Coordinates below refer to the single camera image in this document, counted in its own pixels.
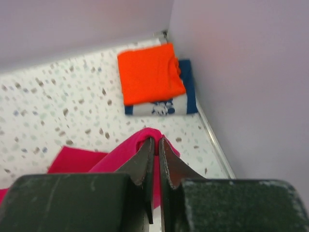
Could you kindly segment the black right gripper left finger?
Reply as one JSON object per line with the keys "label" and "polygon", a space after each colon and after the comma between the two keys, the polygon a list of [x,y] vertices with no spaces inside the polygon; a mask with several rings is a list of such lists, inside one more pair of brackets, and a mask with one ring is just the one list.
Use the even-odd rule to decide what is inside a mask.
{"label": "black right gripper left finger", "polygon": [[18,178],[0,206],[3,232],[147,232],[153,223],[155,142],[114,173]]}

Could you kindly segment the pink t shirt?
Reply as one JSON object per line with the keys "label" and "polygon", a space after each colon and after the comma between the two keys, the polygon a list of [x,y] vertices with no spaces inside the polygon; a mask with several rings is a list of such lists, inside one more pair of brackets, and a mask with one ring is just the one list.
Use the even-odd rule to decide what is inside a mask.
{"label": "pink t shirt", "polygon": [[64,146],[56,155],[47,170],[48,174],[70,173],[110,173],[115,172],[139,151],[148,139],[154,139],[154,182],[153,206],[154,209],[161,205],[160,174],[159,174],[159,140],[165,136],[157,129],[142,129],[109,153],[83,150]]}

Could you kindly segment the orange folded t shirt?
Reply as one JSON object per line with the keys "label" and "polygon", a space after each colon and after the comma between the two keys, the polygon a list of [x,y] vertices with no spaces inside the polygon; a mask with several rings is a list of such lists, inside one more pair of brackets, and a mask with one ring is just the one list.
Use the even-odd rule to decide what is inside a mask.
{"label": "orange folded t shirt", "polygon": [[186,93],[171,43],[117,56],[124,105],[167,101]]}

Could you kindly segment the blue grey cartoon t shirt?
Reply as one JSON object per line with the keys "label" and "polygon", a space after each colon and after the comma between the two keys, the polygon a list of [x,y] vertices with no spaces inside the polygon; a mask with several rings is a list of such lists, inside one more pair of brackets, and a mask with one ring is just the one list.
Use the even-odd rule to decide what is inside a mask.
{"label": "blue grey cartoon t shirt", "polygon": [[183,116],[198,112],[194,79],[191,62],[188,59],[179,61],[180,78],[183,81],[186,93],[167,101],[156,101],[125,106],[127,116]]}

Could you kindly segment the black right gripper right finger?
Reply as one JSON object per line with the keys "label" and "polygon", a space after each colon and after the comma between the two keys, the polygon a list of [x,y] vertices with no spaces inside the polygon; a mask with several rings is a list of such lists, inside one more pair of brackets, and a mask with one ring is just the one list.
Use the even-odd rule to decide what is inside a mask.
{"label": "black right gripper right finger", "polygon": [[296,189],[269,179],[207,179],[159,142],[161,225],[165,232],[306,232]]}

